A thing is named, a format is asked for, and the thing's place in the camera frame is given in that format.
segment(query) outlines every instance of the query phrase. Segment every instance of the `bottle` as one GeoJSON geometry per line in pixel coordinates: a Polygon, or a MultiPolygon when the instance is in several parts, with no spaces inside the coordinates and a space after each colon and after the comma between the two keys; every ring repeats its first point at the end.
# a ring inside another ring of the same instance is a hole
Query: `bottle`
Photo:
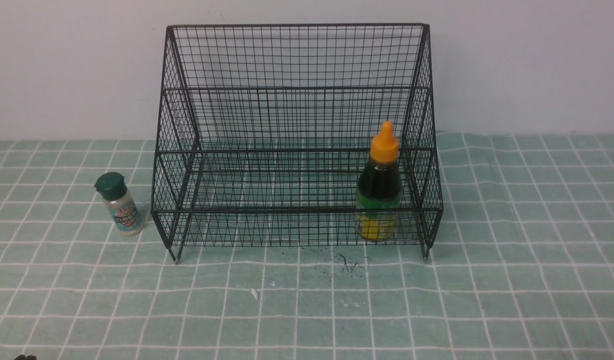
{"type": "Polygon", "coordinates": [[[124,184],[124,176],[117,172],[105,173],[98,178],[95,187],[121,235],[132,237],[144,229],[145,222],[124,184]]]}
{"type": "MultiPolygon", "coordinates": [[[[398,139],[393,123],[382,123],[380,133],[371,141],[369,161],[358,177],[357,209],[393,209],[400,204],[402,180],[398,171],[398,139]]],[[[356,231],[366,240],[383,242],[398,226],[398,215],[388,210],[356,213],[356,231]]]]}

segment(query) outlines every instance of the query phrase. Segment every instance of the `orange nozzle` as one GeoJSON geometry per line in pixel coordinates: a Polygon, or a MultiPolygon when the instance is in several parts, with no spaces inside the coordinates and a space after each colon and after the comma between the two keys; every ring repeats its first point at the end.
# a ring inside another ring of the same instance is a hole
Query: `orange nozzle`
{"type": "Polygon", "coordinates": [[[393,123],[385,121],[382,129],[371,141],[371,158],[381,163],[395,162],[398,158],[398,138],[393,135],[393,123]]]}

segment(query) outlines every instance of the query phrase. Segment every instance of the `wire mesh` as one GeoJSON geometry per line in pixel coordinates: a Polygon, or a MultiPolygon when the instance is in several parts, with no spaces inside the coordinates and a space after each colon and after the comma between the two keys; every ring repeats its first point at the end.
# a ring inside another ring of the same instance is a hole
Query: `wire mesh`
{"type": "Polygon", "coordinates": [[[168,27],[152,193],[166,248],[364,244],[356,181],[389,119],[403,195],[381,244],[428,256],[443,210],[431,73],[423,24],[168,27]]]}

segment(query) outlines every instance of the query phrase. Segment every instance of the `spice jar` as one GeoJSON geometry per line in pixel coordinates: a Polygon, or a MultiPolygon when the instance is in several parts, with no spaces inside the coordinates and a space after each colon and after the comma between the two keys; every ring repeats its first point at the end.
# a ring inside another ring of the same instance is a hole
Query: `spice jar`
{"type": "Polygon", "coordinates": [[[144,229],[145,222],[124,183],[124,176],[108,172],[98,178],[95,187],[121,235],[132,237],[144,229]]]}

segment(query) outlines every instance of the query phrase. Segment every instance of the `jar label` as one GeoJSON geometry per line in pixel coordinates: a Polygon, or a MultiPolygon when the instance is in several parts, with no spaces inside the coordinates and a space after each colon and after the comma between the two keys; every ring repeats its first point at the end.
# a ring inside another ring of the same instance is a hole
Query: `jar label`
{"type": "Polygon", "coordinates": [[[394,209],[400,204],[400,194],[391,201],[375,201],[357,191],[357,209],[382,210],[357,212],[356,231],[364,239],[382,242],[389,239],[398,227],[398,214],[386,209],[394,209]]]}
{"type": "Polygon", "coordinates": [[[120,231],[136,230],[142,224],[142,218],[133,200],[117,209],[109,210],[109,214],[120,231]]]}

